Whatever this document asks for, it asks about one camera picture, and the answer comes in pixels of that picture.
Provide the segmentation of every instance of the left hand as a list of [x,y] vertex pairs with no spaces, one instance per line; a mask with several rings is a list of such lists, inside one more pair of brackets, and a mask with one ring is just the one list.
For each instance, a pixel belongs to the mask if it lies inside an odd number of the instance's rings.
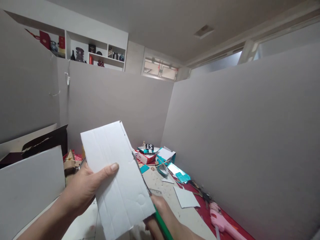
[[101,183],[114,175],[118,169],[119,165],[114,163],[97,173],[93,173],[88,164],[84,163],[55,204],[74,218],[80,216],[91,205],[95,192]]

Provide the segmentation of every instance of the glue gun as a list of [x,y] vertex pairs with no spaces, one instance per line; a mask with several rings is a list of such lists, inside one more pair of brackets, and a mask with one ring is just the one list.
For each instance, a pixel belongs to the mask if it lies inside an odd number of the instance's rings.
[[247,240],[236,229],[234,229],[234,227],[224,218],[224,216],[217,212],[216,209],[217,208],[214,207],[212,208],[210,204],[210,216],[212,225],[217,226],[220,232],[226,231],[235,240]]

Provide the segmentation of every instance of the hand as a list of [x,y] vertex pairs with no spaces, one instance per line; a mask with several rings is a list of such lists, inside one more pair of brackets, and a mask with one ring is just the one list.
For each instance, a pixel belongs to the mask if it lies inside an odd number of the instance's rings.
[[93,173],[88,164],[84,163],[55,204],[74,218],[80,216],[91,205],[95,192],[101,183],[114,175],[118,169],[119,165],[114,163],[97,173]]
[[[204,240],[178,221],[163,197],[151,195],[151,200],[156,206],[174,240]],[[145,219],[144,223],[156,240],[165,240],[153,215]]]

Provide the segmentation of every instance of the grey cardboard wall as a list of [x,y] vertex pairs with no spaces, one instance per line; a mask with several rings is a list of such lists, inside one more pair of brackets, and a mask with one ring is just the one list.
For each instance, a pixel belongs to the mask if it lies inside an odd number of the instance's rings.
[[174,84],[161,145],[257,240],[320,223],[320,44]]
[[[66,85],[64,72],[70,74]],[[61,124],[69,124],[69,148],[81,152],[80,133],[117,120],[133,148],[160,145],[173,83],[58,59]]]
[[0,9],[0,143],[59,124],[56,57]]

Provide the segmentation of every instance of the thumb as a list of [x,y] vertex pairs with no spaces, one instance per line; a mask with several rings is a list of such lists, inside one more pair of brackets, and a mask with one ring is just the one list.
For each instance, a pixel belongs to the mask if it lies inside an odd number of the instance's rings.
[[99,181],[103,181],[104,179],[115,174],[119,169],[118,163],[113,163],[109,166],[104,167],[99,172],[95,173],[95,177],[99,179]]

